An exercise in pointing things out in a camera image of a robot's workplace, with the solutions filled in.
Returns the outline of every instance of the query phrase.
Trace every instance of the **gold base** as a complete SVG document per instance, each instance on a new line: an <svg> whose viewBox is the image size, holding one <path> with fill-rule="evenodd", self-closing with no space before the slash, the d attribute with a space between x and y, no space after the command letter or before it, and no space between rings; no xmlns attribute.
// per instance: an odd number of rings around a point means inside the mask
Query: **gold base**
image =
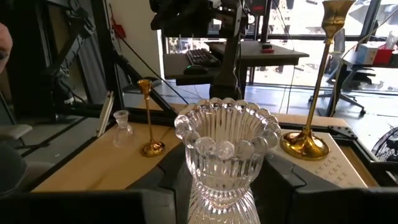
<svg viewBox="0 0 398 224"><path fill-rule="evenodd" d="M280 146L289 155L308 161L324 159L329 154L326 143L306 130L284 134L280 139Z"/></svg>
<svg viewBox="0 0 398 224"><path fill-rule="evenodd" d="M163 154L165 144L160 141L152 141L141 147L141 154L145 157L155 157Z"/></svg>

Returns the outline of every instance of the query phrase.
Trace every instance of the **computer keyboard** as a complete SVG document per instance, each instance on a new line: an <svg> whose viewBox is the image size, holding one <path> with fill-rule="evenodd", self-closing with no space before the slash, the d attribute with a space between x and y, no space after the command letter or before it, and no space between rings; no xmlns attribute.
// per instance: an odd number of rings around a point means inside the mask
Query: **computer keyboard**
<svg viewBox="0 0 398 224"><path fill-rule="evenodd" d="M220 61L206 49L189 50L186 53L191 65L219 67Z"/></svg>

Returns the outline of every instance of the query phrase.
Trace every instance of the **gray floor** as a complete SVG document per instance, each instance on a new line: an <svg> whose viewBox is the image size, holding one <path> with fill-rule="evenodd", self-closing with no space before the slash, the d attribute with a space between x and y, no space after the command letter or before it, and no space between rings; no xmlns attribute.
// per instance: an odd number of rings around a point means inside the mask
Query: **gray floor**
<svg viewBox="0 0 398 224"><path fill-rule="evenodd" d="M189 103L197 102L200 98L209 97L208 85L175 86L174 82L170 82L170 84ZM183 100L164 83L155 89L169 103L183 103ZM289 89L248 86L245 100L255 102L272 113L308 114L310 107L308 99L311 95L312 91L310 90L292 89L289 100ZM390 130L391 126L398 125L398 108L394 106L397 99L396 97L381 95L356 94L356 96L357 101L365 106L366 115L360 117L359 112L361 110L358 107L351 106L340 100L335 117L343 118L353 128L361 142L368 149L372 149L376 141ZM124 101L126 106L135 107L137 106L136 102L142 102L142 95L125 93ZM329 99L319 100L317 107L326 108L328 101ZM36 123L34 130L24 136L26 144L38 144L68 126L67 124L37 124L37 121L34 122ZM29 154L25 159L27 161L57 163L94 136L97 125L98 119L88 118L54 139L49 147L40 148Z"/></svg>

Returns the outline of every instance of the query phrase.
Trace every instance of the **clear glass jar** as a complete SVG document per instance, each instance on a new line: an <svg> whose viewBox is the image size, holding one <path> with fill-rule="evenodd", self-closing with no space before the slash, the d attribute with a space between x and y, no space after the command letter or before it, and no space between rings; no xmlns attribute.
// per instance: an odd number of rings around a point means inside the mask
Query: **clear glass jar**
<svg viewBox="0 0 398 224"><path fill-rule="evenodd" d="M249 184L279 143L277 119L257 104L212 98L175 119L193 176L188 223L260 223Z"/></svg>
<svg viewBox="0 0 398 224"><path fill-rule="evenodd" d="M113 113L113 116L118 123L113 144L116 147L125 147L131 142L131 138L134 137L134 131L129 124L129 112L127 110L119 110Z"/></svg>

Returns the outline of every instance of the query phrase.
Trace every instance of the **brass candle holder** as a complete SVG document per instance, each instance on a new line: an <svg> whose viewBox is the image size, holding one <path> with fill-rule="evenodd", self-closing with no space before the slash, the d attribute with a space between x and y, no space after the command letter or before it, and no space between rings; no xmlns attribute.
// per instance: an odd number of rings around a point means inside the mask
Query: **brass candle holder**
<svg viewBox="0 0 398 224"><path fill-rule="evenodd" d="M155 141L152 133L152 125L150 123L150 110L149 110L149 93L152 89L152 81L150 80L139 80L139 88L141 93L144 94L145 104L147 108L147 117L149 125L149 136L150 140L141 147L141 154L145 157L155 157L161 155L165 151L165 144L161 141Z"/></svg>
<svg viewBox="0 0 398 224"><path fill-rule="evenodd" d="M355 1L352 0L332 0L323 1L325 14L322 20L322 29L326 34L326 43L323 50L322 60L319 68L317 83L313 92L313 100L308 114L305 127L301 131L287 133L280 139L281 148L289 155L298 159L315 161L325 158L329 153L326 143L312 135L311 123L317 105L317 99L321 86L322 76L325 72L326 60L329 54L330 45L333 43L335 34L344 27L348 10Z"/></svg>

